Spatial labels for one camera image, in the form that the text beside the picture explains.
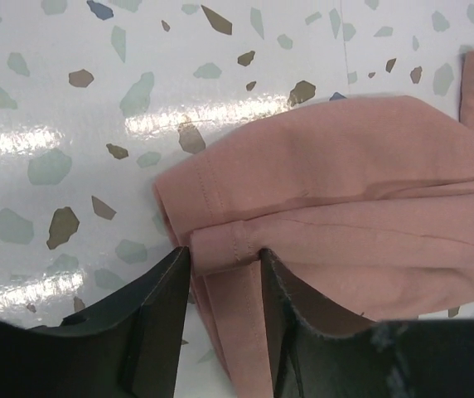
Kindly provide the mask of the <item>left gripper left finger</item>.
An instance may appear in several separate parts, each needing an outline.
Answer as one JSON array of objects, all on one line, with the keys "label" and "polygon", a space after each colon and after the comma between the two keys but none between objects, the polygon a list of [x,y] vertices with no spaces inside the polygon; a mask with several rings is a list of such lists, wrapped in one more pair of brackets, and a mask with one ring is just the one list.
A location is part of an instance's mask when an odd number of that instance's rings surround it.
[{"label": "left gripper left finger", "polygon": [[132,283],[64,318],[77,337],[61,396],[173,396],[190,267],[189,250],[179,247]]}]

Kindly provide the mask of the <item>pink t shirt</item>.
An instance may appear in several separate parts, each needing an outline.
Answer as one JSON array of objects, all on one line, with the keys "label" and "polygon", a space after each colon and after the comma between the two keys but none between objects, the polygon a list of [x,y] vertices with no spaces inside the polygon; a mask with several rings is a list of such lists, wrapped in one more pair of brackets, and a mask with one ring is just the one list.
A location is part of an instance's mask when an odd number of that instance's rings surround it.
[{"label": "pink t shirt", "polygon": [[153,192],[237,396],[270,397],[263,249],[369,320],[474,303],[474,51],[459,119],[410,96],[309,105],[227,134]]}]

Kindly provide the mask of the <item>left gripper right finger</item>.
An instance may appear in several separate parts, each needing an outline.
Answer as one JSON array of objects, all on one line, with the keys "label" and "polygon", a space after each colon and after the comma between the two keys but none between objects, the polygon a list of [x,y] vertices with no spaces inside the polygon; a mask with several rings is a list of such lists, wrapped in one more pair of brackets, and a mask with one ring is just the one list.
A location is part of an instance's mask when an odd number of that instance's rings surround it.
[{"label": "left gripper right finger", "polygon": [[261,250],[268,359],[276,397],[380,397],[372,322],[320,294]]}]

